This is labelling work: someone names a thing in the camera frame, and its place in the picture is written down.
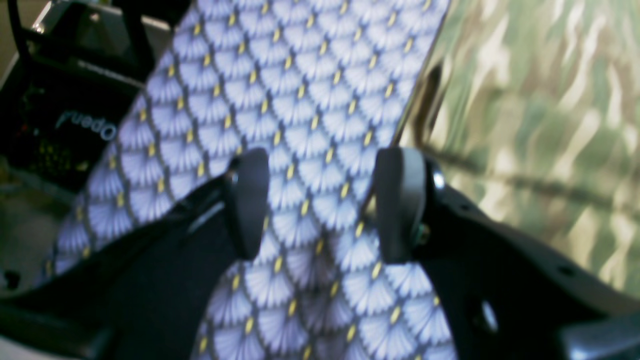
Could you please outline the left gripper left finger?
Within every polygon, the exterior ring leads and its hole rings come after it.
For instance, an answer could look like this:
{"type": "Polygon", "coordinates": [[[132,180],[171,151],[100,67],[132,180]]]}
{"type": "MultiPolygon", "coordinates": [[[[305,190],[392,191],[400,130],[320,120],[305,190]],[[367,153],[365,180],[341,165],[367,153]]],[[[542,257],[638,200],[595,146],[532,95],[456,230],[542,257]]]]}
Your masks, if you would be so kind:
{"type": "Polygon", "coordinates": [[[268,212],[269,157],[253,148],[234,157],[224,175],[226,227],[238,257],[253,261],[261,248],[268,212]]]}

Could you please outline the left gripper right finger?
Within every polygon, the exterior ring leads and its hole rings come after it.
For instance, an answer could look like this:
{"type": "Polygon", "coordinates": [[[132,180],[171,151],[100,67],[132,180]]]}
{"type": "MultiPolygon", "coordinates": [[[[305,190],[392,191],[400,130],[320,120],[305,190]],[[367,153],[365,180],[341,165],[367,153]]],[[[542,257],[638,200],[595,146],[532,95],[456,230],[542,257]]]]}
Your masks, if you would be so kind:
{"type": "Polygon", "coordinates": [[[382,261],[406,264],[430,238],[446,180],[439,162],[417,148],[393,146],[375,158],[375,227],[382,261]]]}

